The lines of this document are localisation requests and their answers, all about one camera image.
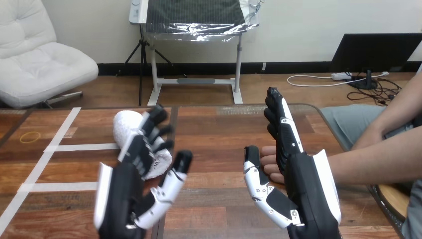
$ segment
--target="power strip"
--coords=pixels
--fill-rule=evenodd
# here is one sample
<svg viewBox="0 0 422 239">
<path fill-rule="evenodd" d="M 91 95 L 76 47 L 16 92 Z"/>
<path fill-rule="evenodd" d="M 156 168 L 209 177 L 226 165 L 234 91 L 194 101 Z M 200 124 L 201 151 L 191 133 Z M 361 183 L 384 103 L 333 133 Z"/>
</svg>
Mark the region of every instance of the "power strip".
<svg viewBox="0 0 422 239">
<path fill-rule="evenodd" d="M 342 73 L 332 73 L 331 74 L 331 78 L 335 81 L 340 81 L 340 80 L 348 80 L 351 79 L 350 76 L 348 76 L 345 72 Z"/>
</svg>

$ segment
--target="white leather armchair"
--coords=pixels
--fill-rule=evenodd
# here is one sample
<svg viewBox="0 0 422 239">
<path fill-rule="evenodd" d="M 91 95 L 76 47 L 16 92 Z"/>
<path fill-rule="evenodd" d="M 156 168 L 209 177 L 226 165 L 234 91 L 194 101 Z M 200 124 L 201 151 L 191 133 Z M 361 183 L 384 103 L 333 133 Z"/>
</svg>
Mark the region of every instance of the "white leather armchair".
<svg viewBox="0 0 422 239">
<path fill-rule="evenodd" d="M 41 0 L 0 0 L 1 101 L 22 108 L 82 95 L 76 92 L 50 99 L 98 75 L 93 59 L 55 41 Z"/>
</svg>

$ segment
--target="robotic hand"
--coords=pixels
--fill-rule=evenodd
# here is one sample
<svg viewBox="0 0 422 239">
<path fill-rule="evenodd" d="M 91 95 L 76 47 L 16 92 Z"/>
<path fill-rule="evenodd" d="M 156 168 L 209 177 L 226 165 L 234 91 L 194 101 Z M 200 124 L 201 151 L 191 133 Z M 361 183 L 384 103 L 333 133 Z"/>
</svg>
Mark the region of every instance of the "robotic hand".
<svg viewBox="0 0 422 239">
<path fill-rule="evenodd" d="M 269 88 L 265 103 L 268 131 L 276 140 L 276 161 L 284 176 L 287 197 L 273 186 L 260 167 L 259 149 L 245 148 L 243 172 L 252 200 L 291 239 L 340 239 L 341 213 L 325 151 L 308 156 L 302 148 L 286 100 Z"/>
<path fill-rule="evenodd" d="M 100 166 L 94 224 L 101 239 L 143 239 L 171 207 L 183 187 L 192 160 L 190 151 L 180 151 L 173 168 L 157 188 L 143 196 L 144 176 L 151 168 L 154 154 L 172 148 L 172 141 L 154 144 L 157 137 L 172 130 L 156 126 L 167 118 L 167 112 L 156 106 L 143 114 L 139 128 L 132 130 L 121 149 L 115 168 Z"/>
</svg>

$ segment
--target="white cloth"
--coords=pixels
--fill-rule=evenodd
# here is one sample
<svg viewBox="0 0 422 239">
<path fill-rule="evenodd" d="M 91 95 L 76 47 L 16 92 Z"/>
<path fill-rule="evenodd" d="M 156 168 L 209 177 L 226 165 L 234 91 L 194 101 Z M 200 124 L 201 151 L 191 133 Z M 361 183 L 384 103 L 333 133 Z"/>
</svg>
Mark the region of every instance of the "white cloth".
<svg viewBox="0 0 422 239">
<path fill-rule="evenodd" d="M 113 120 L 113 135 L 114 140 L 120 148 L 123 148 L 130 132 L 139 127 L 142 119 L 142 115 L 135 111 L 120 111 L 116 114 Z M 154 142 L 154 146 L 163 142 L 164 140 L 161 137 L 158 137 Z M 168 150 L 163 149 L 158 151 L 155 154 L 154 162 L 145 179 L 155 178 L 165 173 L 170 166 L 171 161 L 172 157 Z"/>
</svg>

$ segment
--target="tripod stand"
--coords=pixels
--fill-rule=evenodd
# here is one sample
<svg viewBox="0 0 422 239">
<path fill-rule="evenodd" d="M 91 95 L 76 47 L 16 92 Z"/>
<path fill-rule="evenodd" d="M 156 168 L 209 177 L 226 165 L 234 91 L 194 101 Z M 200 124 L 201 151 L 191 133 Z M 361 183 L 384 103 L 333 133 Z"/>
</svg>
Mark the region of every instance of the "tripod stand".
<svg viewBox="0 0 422 239">
<path fill-rule="evenodd" d="M 126 68 L 129 60 L 132 58 L 132 56 L 135 54 L 136 50 L 138 50 L 138 48 L 141 46 L 141 63 L 140 63 L 140 73 L 139 73 L 139 106 L 141 106 L 141 101 L 142 101 L 142 76 L 143 76 L 143 65 L 147 64 L 146 61 L 146 50 L 145 50 L 145 46 L 150 46 L 150 44 L 148 43 L 148 41 L 144 40 L 143 37 L 143 33 L 142 33 L 142 25 L 139 25 L 139 29 L 141 32 L 141 39 L 138 42 L 138 45 L 135 47 L 135 49 L 132 51 L 132 53 L 129 55 L 129 57 L 126 59 L 126 61 L 124 62 L 124 66 L 123 69 Z M 172 68 L 176 68 L 173 63 L 171 63 L 171 61 L 169 61 L 163 54 L 161 54 L 158 50 L 155 49 L 155 53 L 157 53 L 161 58 L 163 58 Z M 176 68 L 185 78 L 187 78 L 188 76 L 183 73 L 182 71 L 180 71 L 178 68 Z M 121 76 L 123 75 L 122 73 L 122 69 L 120 69 L 116 76 Z"/>
</svg>

